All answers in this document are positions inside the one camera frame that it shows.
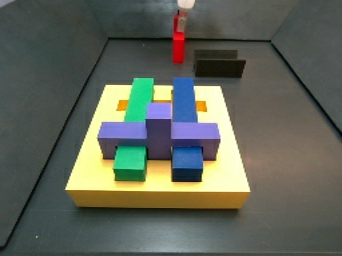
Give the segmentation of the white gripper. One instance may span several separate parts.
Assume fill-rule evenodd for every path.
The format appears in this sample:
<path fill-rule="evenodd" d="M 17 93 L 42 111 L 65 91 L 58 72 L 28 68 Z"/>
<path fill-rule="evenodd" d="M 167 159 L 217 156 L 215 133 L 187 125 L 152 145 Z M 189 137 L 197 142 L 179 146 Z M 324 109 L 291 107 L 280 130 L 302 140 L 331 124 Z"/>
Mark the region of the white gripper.
<path fill-rule="evenodd" d="M 177 13 L 177 32 L 184 32 L 187 22 L 187 12 L 193 8 L 195 0 L 177 0 L 177 8 L 184 11 Z"/>

